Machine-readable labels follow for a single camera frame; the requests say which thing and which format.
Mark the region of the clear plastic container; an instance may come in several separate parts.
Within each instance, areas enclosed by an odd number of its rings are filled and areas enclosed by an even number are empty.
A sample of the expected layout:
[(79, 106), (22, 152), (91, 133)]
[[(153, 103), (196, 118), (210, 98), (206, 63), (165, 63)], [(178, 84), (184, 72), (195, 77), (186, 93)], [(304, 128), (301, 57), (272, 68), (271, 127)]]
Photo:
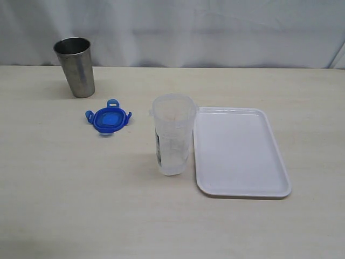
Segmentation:
[(149, 115), (154, 120), (156, 157), (163, 175), (185, 171), (197, 111), (194, 101), (183, 94), (165, 94), (153, 101)]

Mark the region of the white plastic tray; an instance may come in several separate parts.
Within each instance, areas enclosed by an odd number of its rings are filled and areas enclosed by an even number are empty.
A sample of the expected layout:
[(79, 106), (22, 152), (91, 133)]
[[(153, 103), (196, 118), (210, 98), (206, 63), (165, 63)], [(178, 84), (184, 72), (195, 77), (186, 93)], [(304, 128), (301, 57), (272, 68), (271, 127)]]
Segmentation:
[(292, 191), (266, 114), (200, 107), (194, 126), (196, 183), (211, 197), (284, 199)]

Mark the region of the white backdrop curtain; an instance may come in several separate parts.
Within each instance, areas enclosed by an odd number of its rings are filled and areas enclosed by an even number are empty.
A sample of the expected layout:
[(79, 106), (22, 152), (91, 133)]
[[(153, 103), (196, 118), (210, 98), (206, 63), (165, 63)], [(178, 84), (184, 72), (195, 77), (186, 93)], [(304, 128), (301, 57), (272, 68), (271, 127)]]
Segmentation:
[(344, 1), (1, 1), (1, 64), (56, 65), (91, 42), (98, 66), (344, 68)]

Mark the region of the blue container lid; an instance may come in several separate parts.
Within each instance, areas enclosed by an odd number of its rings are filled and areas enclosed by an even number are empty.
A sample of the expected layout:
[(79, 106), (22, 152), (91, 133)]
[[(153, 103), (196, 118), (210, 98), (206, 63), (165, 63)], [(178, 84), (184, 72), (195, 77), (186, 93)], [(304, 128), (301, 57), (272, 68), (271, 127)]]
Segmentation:
[(132, 113), (126, 113), (116, 99), (110, 99), (106, 107), (95, 113), (88, 110), (85, 116), (88, 123), (93, 125), (101, 135), (112, 135), (129, 124)]

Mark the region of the stainless steel cup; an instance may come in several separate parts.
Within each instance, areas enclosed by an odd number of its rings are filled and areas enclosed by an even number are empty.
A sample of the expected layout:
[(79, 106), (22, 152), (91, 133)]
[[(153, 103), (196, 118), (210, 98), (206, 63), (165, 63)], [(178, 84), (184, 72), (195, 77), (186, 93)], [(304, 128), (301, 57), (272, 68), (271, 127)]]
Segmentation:
[(55, 43), (56, 53), (72, 94), (88, 98), (95, 92), (91, 58), (91, 43), (81, 37), (71, 37)]

